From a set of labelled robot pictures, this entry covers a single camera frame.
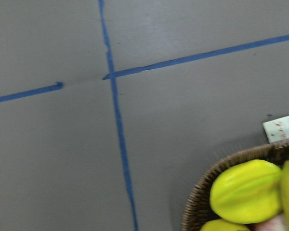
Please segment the brown wicker basket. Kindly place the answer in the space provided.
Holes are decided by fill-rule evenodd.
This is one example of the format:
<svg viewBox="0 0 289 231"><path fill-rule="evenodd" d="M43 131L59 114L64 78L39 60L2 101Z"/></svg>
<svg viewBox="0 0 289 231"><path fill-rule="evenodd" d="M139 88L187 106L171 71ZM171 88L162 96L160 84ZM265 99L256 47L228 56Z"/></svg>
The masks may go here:
<svg viewBox="0 0 289 231"><path fill-rule="evenodd" d="M206 222L217 219L218 215L212 211L209 203L213 181L226 169L252 159L266 160L281 167L289 159L289 139L232 152L208 168L189 194L180 230L198 231Z"/></svg>

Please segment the yellow lemon-shaped fruit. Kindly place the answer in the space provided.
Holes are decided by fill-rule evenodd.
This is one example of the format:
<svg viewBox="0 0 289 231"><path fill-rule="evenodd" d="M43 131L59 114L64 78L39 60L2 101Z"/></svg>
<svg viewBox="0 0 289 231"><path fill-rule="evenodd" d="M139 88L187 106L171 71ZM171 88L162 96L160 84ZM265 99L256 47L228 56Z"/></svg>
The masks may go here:
<svg viewBox="0 0 289 231"><path fill-rule="evenodd" d="M233 223L260 223L282 211L279 184L282 170L255 159L221 173L210 190L215 214Z"/></svg>

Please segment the white basket tag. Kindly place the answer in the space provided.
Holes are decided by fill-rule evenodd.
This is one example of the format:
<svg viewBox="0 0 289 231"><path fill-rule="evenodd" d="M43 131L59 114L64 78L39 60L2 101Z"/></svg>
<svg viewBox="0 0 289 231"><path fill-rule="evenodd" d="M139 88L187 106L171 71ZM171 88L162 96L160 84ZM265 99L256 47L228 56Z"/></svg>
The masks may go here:
<svg viewBox="0 0 289 231"><path fill-rule="evenodd" d="M289 139L289 116L274 119L263 123L269 143Z"/></svg>

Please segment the yellow pear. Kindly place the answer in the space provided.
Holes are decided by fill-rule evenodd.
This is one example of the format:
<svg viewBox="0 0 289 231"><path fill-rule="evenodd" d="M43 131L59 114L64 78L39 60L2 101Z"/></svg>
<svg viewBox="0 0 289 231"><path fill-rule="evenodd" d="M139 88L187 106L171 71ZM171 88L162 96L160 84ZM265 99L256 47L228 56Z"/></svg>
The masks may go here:
<svg viewBox="0 0 289 231"><path fill-rule="evenodd" d="M244 224L232 223L224 219L215 219L206 222L200 231L250 231Z"/></svg>

